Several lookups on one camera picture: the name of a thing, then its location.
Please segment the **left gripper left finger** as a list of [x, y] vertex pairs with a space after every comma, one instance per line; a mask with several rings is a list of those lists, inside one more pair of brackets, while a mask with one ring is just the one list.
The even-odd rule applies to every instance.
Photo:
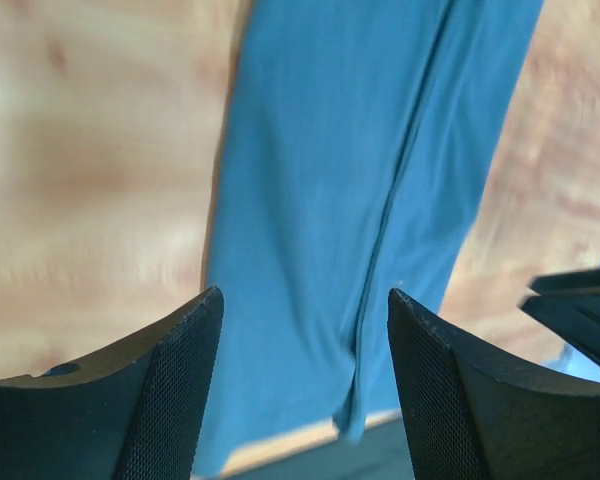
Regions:
[[0, 479], [187, 479], [224, 312], [212, 287], [40, 376], [0, 380]]

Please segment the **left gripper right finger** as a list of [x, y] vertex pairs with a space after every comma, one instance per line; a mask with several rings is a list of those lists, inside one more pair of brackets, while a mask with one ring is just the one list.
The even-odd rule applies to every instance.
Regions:
[[600, 383], [512, 355], [393, 289], [388, 335], [417, 479], [600, 479]]

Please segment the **grey-blue t-shirt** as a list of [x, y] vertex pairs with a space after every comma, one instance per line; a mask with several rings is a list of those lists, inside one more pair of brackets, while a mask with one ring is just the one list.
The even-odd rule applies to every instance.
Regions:
[[399, 405], [389, 292], [441, 306], [538, 1], [257, 1], [207, 281], [225, 313], [193, 465]]

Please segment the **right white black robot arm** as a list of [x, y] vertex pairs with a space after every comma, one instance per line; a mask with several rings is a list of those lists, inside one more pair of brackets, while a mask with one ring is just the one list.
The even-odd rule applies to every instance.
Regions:
[[600, 267], [535, 277], [519, 308], [600, 367]]

